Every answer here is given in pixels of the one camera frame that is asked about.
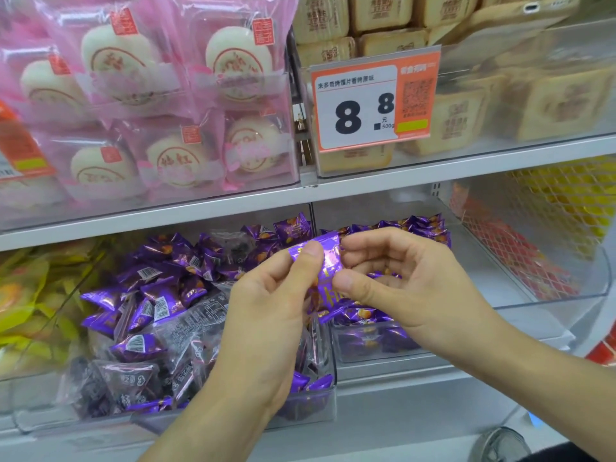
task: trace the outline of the left hand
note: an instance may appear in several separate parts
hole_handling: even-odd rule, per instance
[[[207,388],[248,397],[268,419],[280,410],[291,389],[304,298],[322,266],[323,247],[310,241],[297,261],[280,251],[238,281]]]

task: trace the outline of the qr code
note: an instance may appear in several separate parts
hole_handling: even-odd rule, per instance
[[[422,79],[404,84],[402,114],[404,118],[428,115],[428,104],[434,79]]]

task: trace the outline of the store shelf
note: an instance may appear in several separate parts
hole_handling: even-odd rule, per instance
[[[11,230],[0,235],[0,251],[553,164],[606,155],[614,149],[616,133],[327,179],[307,167],[301,182],[293,186]]]

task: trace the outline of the right hand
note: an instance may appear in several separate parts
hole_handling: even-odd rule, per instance
[[[390,227],[349,235],[341,245],[351,269],[336,274],[335,290],[384,311],[423,348],[462,368],[511,327],[443,244]],[[387,268],[402,279],[365,275]]]

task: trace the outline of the price number 8.8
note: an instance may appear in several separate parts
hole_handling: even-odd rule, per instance
[[[362,128],[359,112],[362,110],[355,100],[345,100],[336,107],[336,131],[340,134],[353,134]],[[394,94],[385,92],[379,96],[377,111],[383,115],[394,111]]]

